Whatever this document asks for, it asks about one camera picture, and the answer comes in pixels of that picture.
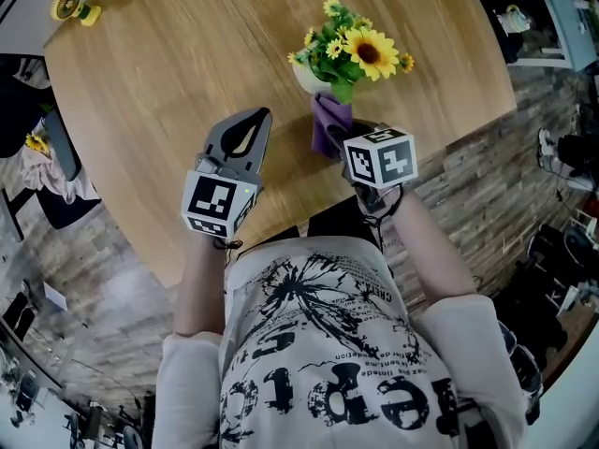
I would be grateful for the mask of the yellow desk fan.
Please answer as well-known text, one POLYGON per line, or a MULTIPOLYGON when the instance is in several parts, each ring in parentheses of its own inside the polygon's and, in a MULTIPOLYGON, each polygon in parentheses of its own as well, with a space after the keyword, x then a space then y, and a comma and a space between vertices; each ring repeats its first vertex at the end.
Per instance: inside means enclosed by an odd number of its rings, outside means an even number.
POLYGON ((54 20, 64 22, 75 19, 83 26, 94 25, 101 12, 100 6, 88 5, 83 0, 53 0, 50 7, 50 14, 54 20))

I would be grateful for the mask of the small yellow sunflower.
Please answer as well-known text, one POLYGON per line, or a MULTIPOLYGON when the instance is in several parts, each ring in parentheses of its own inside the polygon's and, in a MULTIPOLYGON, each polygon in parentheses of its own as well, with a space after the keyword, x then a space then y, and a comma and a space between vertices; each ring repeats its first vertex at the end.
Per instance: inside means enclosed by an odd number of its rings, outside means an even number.
POLYGON ((46 156, 51 154, 49 144, 39 135, 27 134, 25 146, 35 152, 42 153, 46 156))

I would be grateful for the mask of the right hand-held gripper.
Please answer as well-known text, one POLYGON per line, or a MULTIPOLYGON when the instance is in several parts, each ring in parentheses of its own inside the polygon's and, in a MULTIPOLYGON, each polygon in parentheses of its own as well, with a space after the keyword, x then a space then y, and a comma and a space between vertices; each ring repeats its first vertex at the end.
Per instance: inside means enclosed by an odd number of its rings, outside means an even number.
POLYGON ((401 127, 375 127, 347 139, 338 125, 327 127, 329 158, 344 158, 349 180, 367 212, 384 207, 380 190, 389 190, 417 177, 414 136, 401 127))

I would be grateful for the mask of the white paper sheet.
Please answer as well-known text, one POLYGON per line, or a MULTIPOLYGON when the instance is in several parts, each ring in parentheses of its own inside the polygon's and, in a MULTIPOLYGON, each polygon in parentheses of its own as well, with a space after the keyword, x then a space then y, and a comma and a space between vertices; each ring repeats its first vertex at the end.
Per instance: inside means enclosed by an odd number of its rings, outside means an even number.
POLYGON ((47 300, 62 311, 68 311, 66 297, 62 293, 51 287, 47 282, 43 282, 43 290, 47 300))

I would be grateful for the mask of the pale pink garment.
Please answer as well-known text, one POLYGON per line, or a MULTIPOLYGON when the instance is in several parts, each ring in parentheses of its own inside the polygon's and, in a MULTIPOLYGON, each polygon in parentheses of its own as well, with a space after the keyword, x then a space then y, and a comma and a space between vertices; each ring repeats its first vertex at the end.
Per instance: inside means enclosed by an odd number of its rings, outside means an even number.
POLYGON ((76 198, 97 200, 100 198, 90 178, 82 168, 73 181, 68 181, 56 159, 54 149, 46 156, 28 147, 23 147, 18 158, 18 169, 23 186, 40 191, 49 190, 60 196, 66 204, 72 204, 76 198))

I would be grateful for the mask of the mint green cup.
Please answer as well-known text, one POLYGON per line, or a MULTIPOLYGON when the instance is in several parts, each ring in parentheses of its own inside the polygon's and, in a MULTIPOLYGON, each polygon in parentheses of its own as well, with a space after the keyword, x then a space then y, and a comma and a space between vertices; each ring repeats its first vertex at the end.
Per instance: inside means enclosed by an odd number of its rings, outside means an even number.
POLYGON ((496 17, 507 35, 522 34, 532 28, 532 20, 516 5, 507 6, 505 12, 496 17))

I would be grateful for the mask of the white desk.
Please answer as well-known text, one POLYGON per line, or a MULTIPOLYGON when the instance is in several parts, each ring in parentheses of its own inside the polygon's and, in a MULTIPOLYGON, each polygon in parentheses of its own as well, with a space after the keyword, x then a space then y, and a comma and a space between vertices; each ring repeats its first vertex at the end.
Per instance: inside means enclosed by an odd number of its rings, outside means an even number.
POLYGON ((557 37, 556 47, 542 47, 539 55, 518 58, 510 66, 540 66, 584 70, 597 53, 589 26, 576 0, 544 0, 557 37))

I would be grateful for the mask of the person's left forearm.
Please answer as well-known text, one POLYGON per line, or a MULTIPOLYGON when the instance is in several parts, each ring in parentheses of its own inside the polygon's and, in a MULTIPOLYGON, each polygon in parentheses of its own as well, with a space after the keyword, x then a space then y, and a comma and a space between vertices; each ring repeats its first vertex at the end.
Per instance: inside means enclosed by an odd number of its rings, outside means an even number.
POLYGON ((213 238, 193 233, 178 286, 173 332, 192 337, 200 332, 222 335, 225 318, 226 252, 213 238))

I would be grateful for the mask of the person's right forearm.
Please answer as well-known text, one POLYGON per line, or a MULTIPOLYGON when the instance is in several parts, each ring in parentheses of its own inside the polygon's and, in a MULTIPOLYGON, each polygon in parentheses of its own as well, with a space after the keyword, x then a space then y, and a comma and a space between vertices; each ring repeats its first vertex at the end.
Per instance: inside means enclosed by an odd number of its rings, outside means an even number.
POLYGON ((426 317, 463 316, 476 309, 473 276, 446 233, 418 196, 402 193, 392 215, 398 236, 408 252, 429 303, 426 317))

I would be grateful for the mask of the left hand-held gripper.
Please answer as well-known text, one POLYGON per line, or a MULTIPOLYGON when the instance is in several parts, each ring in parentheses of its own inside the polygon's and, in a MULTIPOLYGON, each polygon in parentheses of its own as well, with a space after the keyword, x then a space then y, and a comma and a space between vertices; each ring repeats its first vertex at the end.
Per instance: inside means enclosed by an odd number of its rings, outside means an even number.
POLYGON ((187 173, 181 216, 188 228, 220 239, 233 239, 263 189, 259 175, 266 153, 272 114, 259 107, 217 123, 187 173), (227 157, 220 162, 209 156, 227 157))

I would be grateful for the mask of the person's white printed t-shirt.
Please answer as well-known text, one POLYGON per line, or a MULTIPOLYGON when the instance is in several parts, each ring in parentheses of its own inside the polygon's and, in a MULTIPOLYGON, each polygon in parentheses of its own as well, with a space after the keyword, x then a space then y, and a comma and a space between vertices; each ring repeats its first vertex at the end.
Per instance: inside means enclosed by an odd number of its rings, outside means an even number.
POLYGON ((226 272, 226 328, 171 335, 152 449, 519 449, 526 402, 492 302, 416 320, 380 252, 261 246, 226 272))

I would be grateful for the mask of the sunflower bouquet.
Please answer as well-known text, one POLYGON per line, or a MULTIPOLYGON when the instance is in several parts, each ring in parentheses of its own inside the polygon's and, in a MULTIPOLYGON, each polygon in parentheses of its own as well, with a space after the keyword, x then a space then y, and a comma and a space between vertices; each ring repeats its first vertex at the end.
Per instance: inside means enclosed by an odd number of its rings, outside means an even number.
POLYGON ((325 0, 323 11, 328 20, 320 28, 309 28, 303 47, 287 55, 309 94, 329 93, 349 104, 359 81, 387 80, 399 70, 413 70, 414 57, 399 52, 395 41, 375 30, 370 19, 340 0, 325 0))

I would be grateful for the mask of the purple cloth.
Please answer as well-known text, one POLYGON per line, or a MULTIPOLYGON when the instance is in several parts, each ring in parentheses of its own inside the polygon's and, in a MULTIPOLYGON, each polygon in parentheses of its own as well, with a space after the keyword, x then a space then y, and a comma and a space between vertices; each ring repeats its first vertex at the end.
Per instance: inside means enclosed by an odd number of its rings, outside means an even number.
POLYGON ((329 138, 328 128, 339 127, 349 134, 353 126, 352 107, 340 103, 333 94, 316 93, 311 100, 314 116, 312 150, 329 159, 338 158, 338 149, 329 138))

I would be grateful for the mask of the black swivel chair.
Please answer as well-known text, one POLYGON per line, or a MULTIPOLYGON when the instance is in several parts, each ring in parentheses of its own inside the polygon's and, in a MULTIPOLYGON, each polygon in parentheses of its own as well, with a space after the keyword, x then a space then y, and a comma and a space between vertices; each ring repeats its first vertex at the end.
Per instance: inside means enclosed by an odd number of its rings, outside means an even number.
MULTIPOLYGON (((73 181, 83 166, 66 131, 51 87, 40 89, 29 84, 35 73, 31 68, 34 64, 45 77, 43 60, 0 54, 0 160, 14 156, 19 158, 21 149, 26 147, 26 135, 39 135, 49 144, 50 150, 54 149, 66 179, 73 181)), ((36 191, 23 184, 18 194, 9 197, 6 189, 0 186, 0 213, 17 240, 23 239, 17 215, 33 196, 55 229, 73 225, 100 203, 100 198, 82 200, 77 197, 72 204, 66 204, 60 196, 47 189, 36 191)))

